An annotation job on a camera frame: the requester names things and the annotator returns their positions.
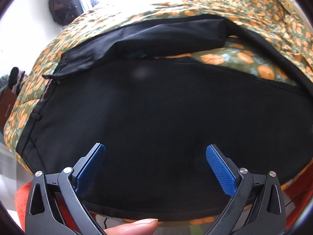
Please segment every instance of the black cloth bag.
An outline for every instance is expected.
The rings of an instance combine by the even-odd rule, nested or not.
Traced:
[[[192,58],[237,35],[300,87]],[[283,184],[312,159],[312,83],[259,34],[214,15],[120,27],[62,54],[17,145],[35,172],[73,166],[96,142],[107,156],[87,208],[161,221],[219,214],[228,201],[205,158],[217,144],[238,167]]]

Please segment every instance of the fingertip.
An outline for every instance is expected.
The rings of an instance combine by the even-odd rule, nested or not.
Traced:
[[[143,219],[105,229],[107,235],[152,235],[157,229],[157,219]]]

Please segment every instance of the textured blue pad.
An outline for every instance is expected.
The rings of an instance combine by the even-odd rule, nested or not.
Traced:
[[[87,192],[91,182],[94,180],[94,177],[102,166],[104,156],[105,147],[100,144],[76,177],[75,193],[77,196]]]
[[[236,179],[211,145],[207,147],[206,158],[224,193],[234,197],[237,190]]]

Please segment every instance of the metal screw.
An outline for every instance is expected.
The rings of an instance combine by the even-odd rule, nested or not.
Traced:
[[[248,173],[248,170],[246,168],[240,168],[240,173],[242,174],[247,174]]]
[[[72,168],[71,167],[66,167],[63,172],[64,173],[70,173],[72,171]]]
[[[276,177],[276,172],[275,171],[270,171],[270,176],[271,177]]]
[[[40,177],[42,175],[42,171],[41,170],[39,170],[39,171],[37,171],[36,173],[35,173],[35,176],[36,177]]]

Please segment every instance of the orange fabric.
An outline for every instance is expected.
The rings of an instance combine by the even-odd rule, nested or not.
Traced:
[[[18,218],[20,220],[21,228],[23,231],[25,231],[26,206],[27,206],[27,199],[28,199],[31,184],[32,184],[32,182],[29,182],[29,183],[23,185],[22,187],[20,187],[18,189],[16,195],[15,195],[15,207],[16,207],[16,211],[18,213]],[[60,197],[57,197],[57,202],[58,202],[60,211],[62,213],[62,216],[66,222],[66,225],[70,229],[72,229],[74,231],[78,231],[78,228],[77,228],[74,220],[72,219],[64,200]]]
[[[29,182],[18,189],[15,195],[15,208],[18,213],[18,218],[21,223],[21,228],[25,231],[25,215],[26,215],[26,205],[27,198],[32,182]]]
[[[301,174],[301,176],[290,187],[285,190],[285,193],[289,196],[290,199],[294,199],[295,197],[303,194],[310,188],[313,188],[313,165],[310,165],[307,170],[303,174]],[[297,220],[312,195],[313,190],[310,190],[303,194],[303,196],[293,201],[295,209],[287,217],[287,228],[289,228]]]

